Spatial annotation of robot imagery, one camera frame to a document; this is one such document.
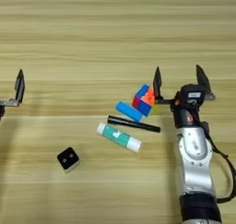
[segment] table surface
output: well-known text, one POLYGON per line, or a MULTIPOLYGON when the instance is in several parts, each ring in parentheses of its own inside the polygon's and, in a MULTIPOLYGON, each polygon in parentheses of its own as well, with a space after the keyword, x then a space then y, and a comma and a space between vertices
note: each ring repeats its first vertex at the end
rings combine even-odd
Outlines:
MULTIPOLYGON (((173 97, 195 83, 195 65, 217 95, 201 109, 218 147, 236 165, 235 0, 0 0, 1 100, 26 78, 20 108, 0 123, 0 223, 181 223, 175 190, 175 128, 169 107, 144 122, 161 134, 119 127, 143 141, 139 154, 96 133, 119 100, 131 102, 156 66, 173 97), (73 147, 80 165, 56 156, 73 147)), ((218 196, 229 170, 214 156, 218 196)), ((235 223, 236 201, 221 205, 235 223)))

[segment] black marker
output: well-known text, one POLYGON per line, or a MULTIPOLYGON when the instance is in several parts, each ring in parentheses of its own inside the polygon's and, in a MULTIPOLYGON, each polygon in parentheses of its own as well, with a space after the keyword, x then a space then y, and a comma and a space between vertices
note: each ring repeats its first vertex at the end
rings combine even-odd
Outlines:
POLYGON ((126 126, 144 129, 144 130, 148 130, 148 131, 156 132, 156 133, 160 132, 160 127, 158 126, 151 125, 151 124, 136 123, 136 122, 124 119, 124 118, 120 118, 120 117, 108 116, 107 123, 126 125, 126 126))

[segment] red block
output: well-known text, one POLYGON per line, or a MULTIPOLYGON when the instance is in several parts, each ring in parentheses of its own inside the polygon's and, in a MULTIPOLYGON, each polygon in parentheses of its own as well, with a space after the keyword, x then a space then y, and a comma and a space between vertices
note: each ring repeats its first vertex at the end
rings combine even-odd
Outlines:
POLYGON ((133 106, 134 108, 138 109, 139 103, 140 103, 140 98, 138 98, 137 96, 135 96, 135 97, 134 97, 134 100, 133 100, 132 106, 133 106))

